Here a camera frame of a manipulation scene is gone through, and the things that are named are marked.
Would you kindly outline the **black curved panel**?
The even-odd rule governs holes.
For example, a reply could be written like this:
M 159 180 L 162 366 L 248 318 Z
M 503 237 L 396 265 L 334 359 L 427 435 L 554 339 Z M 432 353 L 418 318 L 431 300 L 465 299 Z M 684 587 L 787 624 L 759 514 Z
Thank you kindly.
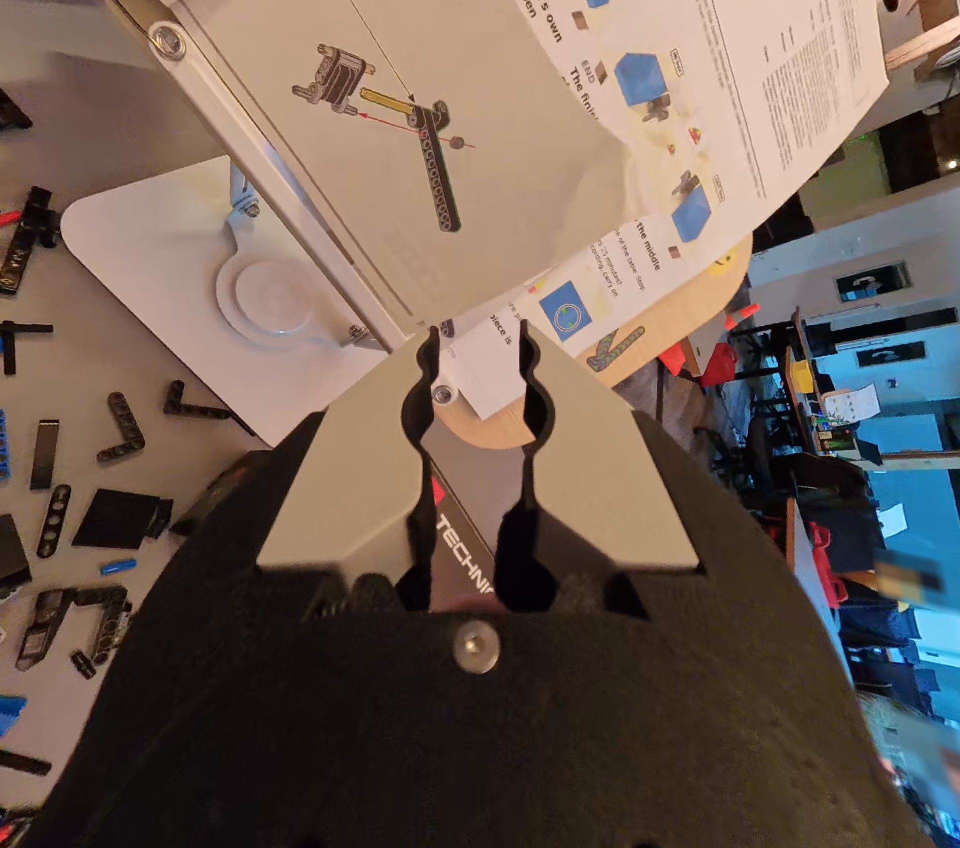
M 13 516 L 1 515 L 1 602 L 32 582 L 27 553 Z

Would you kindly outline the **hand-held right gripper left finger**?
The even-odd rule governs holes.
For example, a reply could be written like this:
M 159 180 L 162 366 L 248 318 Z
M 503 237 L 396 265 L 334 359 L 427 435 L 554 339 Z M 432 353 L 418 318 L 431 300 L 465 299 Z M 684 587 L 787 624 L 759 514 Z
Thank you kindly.
M 431 586 L 436 502 L 424 449 L 434 421 L 440 333 L 430 326 L 330 404 L 256 564 L 319 570 L 346 585 L 380 575 Z

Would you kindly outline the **white booklet stand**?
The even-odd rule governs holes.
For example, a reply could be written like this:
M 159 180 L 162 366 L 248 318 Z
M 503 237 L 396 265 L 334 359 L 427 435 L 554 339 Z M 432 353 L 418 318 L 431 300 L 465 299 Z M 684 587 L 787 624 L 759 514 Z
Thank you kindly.
M 452 392 L 437 406 L 441 421 L 477 447 L 531 441 L 525 424 L 495 441 L 505 434 L 500 416 L 523 398 L 517 347 L 528 318 L 514 301 L 408 318 L 184 10 L 154 1 L 153 56 L 225 155 L 79 199 L 62 219 L 68 248 L 271 446 L 383 360 L 361 350 L 354 327 L 392 352 L 444 319 L 454 334 L 440 338 L 434 385 Z M 749 232 L 635 308 L 621 298 L 622 310 L 582 350 L 555 338 L 557 311 L 546 328 L 528 320 L 613 387 L 721 312 L 747 273 L 752 241 Z

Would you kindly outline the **instruction booklet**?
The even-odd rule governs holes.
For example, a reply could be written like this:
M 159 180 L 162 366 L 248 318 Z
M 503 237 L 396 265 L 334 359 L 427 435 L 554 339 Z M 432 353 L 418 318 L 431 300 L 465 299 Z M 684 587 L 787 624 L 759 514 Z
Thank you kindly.
M 175 0 L 406 316 L 570 353 L 760 225 L 886 85 L 874 0 Z

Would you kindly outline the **black bent beam cluster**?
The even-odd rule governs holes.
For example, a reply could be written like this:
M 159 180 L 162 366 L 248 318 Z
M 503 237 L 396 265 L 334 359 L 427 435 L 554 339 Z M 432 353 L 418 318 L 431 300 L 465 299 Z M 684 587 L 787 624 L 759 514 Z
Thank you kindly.
M 127 589 L 118 585 L 44 590 L 38 594 L 31 625 L 23 635 L 14 663 L 16 671 L 26 673 L 46 659 L 73 607 L 96 608 L 100 614 L 90 649 L 74 650 L 70 654 L 71 664 L 86 680 L 93 679 L 107 664 L 134 611 Z

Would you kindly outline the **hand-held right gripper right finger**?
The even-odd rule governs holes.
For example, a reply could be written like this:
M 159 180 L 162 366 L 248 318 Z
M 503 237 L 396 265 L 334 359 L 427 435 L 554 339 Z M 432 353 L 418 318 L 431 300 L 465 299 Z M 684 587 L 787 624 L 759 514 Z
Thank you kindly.
M 695 570 L 699 557 L 628 403 L 526 320 L 518 352 L 533 435 L 519 505 L 534 564 L 557 581 Z

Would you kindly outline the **thin black axle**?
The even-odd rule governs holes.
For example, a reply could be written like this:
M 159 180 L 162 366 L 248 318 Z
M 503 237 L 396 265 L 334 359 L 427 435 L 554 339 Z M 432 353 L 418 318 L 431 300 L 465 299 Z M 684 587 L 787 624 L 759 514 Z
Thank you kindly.
M 17 339 L 25 335 L 52 335 L 55 331 L 49 324 L 21 324 L 9 319 L 1 321 L 1 356 L 3 374 L 12 377 L 17 374 Z

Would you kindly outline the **black flat panel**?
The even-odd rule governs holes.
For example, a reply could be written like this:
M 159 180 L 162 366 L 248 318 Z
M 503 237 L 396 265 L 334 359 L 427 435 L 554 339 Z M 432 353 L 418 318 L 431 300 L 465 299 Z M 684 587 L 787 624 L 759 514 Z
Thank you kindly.
M 114 489 L 97 489 L 71 541 L 75 549 L 138 551 L 163 516 L 172 512 L 170 498 Z

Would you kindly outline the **red object under table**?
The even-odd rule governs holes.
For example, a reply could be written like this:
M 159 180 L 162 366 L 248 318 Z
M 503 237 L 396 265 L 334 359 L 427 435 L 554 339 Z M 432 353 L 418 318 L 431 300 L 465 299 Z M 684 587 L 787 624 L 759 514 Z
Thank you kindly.
M 715 344 L 705 354 L 704 362 L 698 361 L 697 349 L 690 338 L 684 338 L 658 356 L 661 365 L 675 378 L 689 381 L 707 389 L 733 381 L 738 369 L 738 353 L 725 341 Z

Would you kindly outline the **pile of black beams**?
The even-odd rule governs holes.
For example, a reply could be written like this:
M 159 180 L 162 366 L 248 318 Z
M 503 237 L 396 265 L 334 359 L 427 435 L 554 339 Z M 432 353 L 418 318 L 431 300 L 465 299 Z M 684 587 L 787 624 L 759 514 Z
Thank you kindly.
M 2 227 L 13 225 L 16 227 L 20 218 L 22 209 L 12 212 L 2 213 Z M 205 420 L 237 420 L 237 416 L 228 409 L 215 408 L 213 406 L 202 406 L 195 404 L 186 404 L 183 402 L 185 386 L 179 381 L 173 381 L 167 393 L 164 396 L 163 411 L 172 417 L 190 417 Z M 111 463 L 125 458 L 129 458 L 142 451 L 146 446 L 146 439 L 140 428 L 133 411 L 125 396 L 120 392 L 112 392 L 108 395 L 107 407 L 113 417 L 120 443 L 110 446 L 97 454 L 98 463 Z M 35 444 L 34 467 L 30 475 L 30 490 L 50 492 L 50 503 L 47 509 L 47 518 L 42 527 L 36 556 L 40 559 L 47 559 L 53 556 L 59 545 L 63 528 L 65 525 L 66 510 L 70 498 L 69 486 L 61 485 L 56 490 L 53 489 L 53 468 L 56 458 L 56 446 L 59 436 L 59 422 L 56 420 L 44 420 L 38 424 L 38 439 Z M 168 530 L 171 514 L 163 516 L 155 530 L 152 531 L 151 539 L 159 538 L 163 531 Z

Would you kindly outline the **building set box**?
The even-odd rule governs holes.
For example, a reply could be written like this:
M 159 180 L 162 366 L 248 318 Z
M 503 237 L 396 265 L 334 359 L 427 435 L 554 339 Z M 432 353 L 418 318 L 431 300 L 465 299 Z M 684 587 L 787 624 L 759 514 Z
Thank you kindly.
M 268 462 L 270 454 L 269 449 L 255 449 L 238 458 L 206 486 L 188 509 L 171 517 L 169 533 L 186 538 L 198 530 Z M 496 603 L 495 554 L 435 463 L 431 477 L 437 542 L 431 563 L 430 611 L 453 612 L 481 602 Z

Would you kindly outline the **black frame subassembly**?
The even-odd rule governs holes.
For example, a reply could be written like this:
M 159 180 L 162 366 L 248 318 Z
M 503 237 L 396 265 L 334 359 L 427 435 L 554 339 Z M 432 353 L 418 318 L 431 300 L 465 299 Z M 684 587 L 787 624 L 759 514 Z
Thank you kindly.
M 15 297 L 37 246 L 57 247 L 61 215 L 51 207 L 53 193 L 41 186 L 30 188 L 1 264 L 1 294 Z

